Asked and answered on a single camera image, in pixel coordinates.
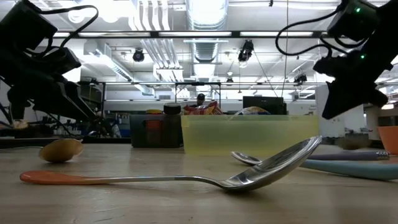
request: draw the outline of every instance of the spoon bowl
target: spoon bowl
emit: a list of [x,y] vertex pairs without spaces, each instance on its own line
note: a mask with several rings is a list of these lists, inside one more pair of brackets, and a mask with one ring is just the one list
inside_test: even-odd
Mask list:
[[321,141],[321,136],[306,139],[226,180],[183,175],[163,177],[79,177],[49,171],[28,171],[21,174],[20,179],[33,184],[56,185],[188,180],[205,182],[228,191],[247,192],[269,185],[287,175],[305,161]]

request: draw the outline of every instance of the desk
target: desk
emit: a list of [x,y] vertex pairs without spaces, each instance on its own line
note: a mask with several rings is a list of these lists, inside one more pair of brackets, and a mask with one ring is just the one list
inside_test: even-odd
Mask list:
[[[185,155],[177,149],[85,144],[80,157],[49,164],[39,149],[0,150],[0,223],[397,223],[398,183],[295,169],[247,194],[200,182],[62,186],[22,183],[27,170],[71,175],[204,175],[225,179],[246,166],[229,155]],[[320,146],[317,153],[335,152]]]

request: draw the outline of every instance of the black container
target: black container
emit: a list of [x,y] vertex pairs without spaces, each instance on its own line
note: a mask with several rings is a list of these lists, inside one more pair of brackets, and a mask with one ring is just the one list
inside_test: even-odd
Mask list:
[[182,143],[180,115],[130,115],[133,147],[176,148]]

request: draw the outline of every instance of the potato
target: potato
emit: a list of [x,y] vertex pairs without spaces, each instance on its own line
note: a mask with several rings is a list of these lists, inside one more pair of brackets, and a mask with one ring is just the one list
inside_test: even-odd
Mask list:
[[44,146],[39,157],[48,162],[66,162],[83,152],[83,144],[76,139],[60,139]]

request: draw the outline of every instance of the ceiling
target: ceiling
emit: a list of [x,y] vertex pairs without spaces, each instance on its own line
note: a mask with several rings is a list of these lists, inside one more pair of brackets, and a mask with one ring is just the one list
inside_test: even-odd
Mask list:
[[[34,4],[43,10],[55,9],[60,7],[75,6],[74,1],[33,1]],[[184,0],[169,0],[169,25],[172,30],[187,30],[187,12]],[[388,1],[370,1],[373,4],[381,5]],[[229,0],[228,17],[226,30],[261,30],[261,31],[277,31],[297,21],[313,19],[331,13],[333,7],[337,6],[340,1],[334,0],[289,0],[289,10],[287,10],[286,0],[275,0],[274,6],[268,6],[269,1],[255,0]],[[0,0],[0,18],[14,5],[14,1]],[[119,19],[114,23],[105,22],[101,17],[92,25],[87,27],[85,31],[106,32],[106,31],[131,31],[128,25],[128,16],[130,12],[130,2],[128,0],[114,0],[107,8],[100,9],[102,11],[114,11]],[[152,18],[152,9],[149,8],[149,20]],[[79,28],[89,18],[86,18],[79,24],[69,21],[66,14],[46,16],[46,18],[58,27],[59,31],[71,31]],[[313,24],[305,24],[291,28],[291,30],[326,30],[330,19]],[[232,72],[231,77],[235,82],[271,82],[284,81],[285,75],[288,81],[292,82],[294,76],[299,73],[305,73],[308,82],[324,82],[329,77],[315,74],[312,66],[316,59],[325,54],[325,49],[313,49],[299,57],[285,57],[278,52],[275,47],[275,39],[253,39],[255,53],[248,61],[246,68],[240,68],[237,60],[237,53],[244,43],[244,39],[224,39],[228,43],[221,44],[218,62],[214,72],[213,81],[225,82],[229,77],[227,72]],[[143,82],[154,82],[153,61],[146,55],[143,62],[134,62],[132,53],[136,48],[143,48],[139,39],[100,39],[100,43],[107,43],[112,51],[112,58],[117,60],[129,70],[134,78]],[[327,40],[331,44],[336,45],[334,40]],[[288,52],[298,52],[300,50],[318,44],[317,39],[280,39],[280,46],[287,49]],[[189,44],[183,43],[182,39],[174,39],[174,48],[178,55],[178,60],[183,67],[183,77],[185,79],[193,78],[194,71],[192,66],[192,53]],[[100,62],[91,61],[88,57],[80,57],[84,66],[81,71],[82,76],[96,77],[98,80],[106,82],[119,82],[118,76],[107,66]],[[396,73],[386,72],[380,77],[380,81],[387,78],[395,77]]]

